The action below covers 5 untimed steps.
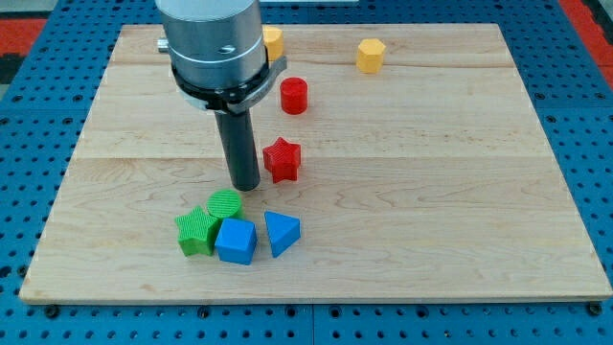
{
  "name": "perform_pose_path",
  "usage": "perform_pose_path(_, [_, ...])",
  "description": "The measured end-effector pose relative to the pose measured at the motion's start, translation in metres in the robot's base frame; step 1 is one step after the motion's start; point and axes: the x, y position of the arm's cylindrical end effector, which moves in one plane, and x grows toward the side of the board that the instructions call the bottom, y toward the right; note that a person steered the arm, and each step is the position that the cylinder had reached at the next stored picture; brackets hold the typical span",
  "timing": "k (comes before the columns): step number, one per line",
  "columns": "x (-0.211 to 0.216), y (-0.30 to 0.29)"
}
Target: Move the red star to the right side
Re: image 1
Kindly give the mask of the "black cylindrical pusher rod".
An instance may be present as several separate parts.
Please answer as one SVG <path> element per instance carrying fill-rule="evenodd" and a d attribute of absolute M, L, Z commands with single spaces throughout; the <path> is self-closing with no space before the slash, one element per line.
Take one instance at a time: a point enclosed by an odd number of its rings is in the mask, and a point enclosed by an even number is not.
<path fill-rule="evenodd" d="M 261 181 L 250 112 L 216 112 L 216 124 L 233 186 L 251 191 Z"/>

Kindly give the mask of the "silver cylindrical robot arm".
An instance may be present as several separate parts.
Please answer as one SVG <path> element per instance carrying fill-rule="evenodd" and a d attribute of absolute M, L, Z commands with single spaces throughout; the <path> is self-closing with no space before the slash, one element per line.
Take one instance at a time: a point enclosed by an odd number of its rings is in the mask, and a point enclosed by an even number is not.
<path fill-rule="evenodd" d="M 287 67 L 271 61 L 257 0 L 156 0 L 175 82 L 192 106 L 215 113 L 233 186 L 261 181 L 250 109 Z"/>

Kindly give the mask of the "yellow block behind arm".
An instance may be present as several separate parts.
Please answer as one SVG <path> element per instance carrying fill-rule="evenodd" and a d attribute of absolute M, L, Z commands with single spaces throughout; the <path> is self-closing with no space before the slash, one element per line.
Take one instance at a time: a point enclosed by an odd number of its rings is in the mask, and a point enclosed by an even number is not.
<path fill-rule="evenodd" d="M 277 60 L 284 54 L 284 31 L 276 26 L 264 25 L 262 34 L 268 60 Z"/>

